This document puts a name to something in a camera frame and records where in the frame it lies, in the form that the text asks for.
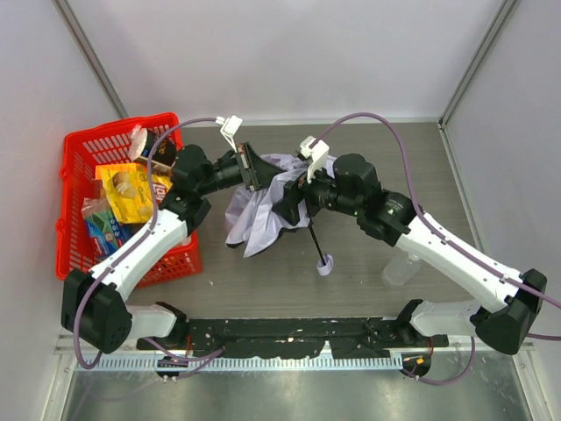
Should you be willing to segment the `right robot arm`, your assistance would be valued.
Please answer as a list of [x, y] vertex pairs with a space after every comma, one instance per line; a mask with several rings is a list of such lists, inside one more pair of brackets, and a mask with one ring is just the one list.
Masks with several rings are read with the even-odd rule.
[[295, 224], [300, 205], [311, 217], [321, 209], [354, 217], [366, 235], [420, 258], [472, 296], [457, 303], [410, 301], [400, 314], [409, 334], [475, 336], [498, 352], [519, 351], [542, 308], [542, 273], [521, 273], [471, 247], [416, 211], [409, 197], [383, 189], [374, 165], [357, 153], [336, 158], [331, 173], [301, 173], [287, 182], [273, 211]]

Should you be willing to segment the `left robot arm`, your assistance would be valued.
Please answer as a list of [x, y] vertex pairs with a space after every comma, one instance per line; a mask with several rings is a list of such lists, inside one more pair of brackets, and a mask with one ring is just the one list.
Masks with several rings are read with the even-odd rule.
[[211, 162], [197, 145], [180, 149], [172, 166], [172, 188], [149, 221], [109, 258], [87, 272], [73, 269], [64, 281], [61, 324], [101, 353], [128, 339], [165, 338], [177, 333], [179, 312], [163, 303], [129, 306], [141, 279], [205, 219], [207, 195], [232, 186], [268, 187], [282, 168], [261, 158], [248, 143]]

